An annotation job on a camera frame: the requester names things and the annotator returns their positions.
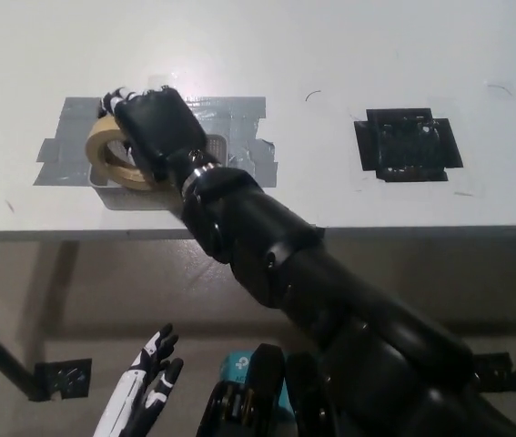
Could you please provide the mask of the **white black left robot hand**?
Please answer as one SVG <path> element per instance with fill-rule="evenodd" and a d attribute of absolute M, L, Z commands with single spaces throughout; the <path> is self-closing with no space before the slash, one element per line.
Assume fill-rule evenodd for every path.
<path fill-rule="evenodd" d="M 95 437 L 149 434 L 183 369 L 182 359 L 170 357 L 177 342 L 170 323 L 148 340 L 118 380 Z"/>

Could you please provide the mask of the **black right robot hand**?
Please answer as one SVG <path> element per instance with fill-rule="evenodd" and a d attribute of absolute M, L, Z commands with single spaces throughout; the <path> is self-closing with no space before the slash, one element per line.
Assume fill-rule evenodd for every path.
<path fill-rule="evenodd" d="M 181 189 L 194 170 L 217 166 L 207 135 L 182 96 L 170 86 L 133 92 L 125 87 L 100 100 L 100 117 L 111 116 L 131 147 L 145 178 Z"/>

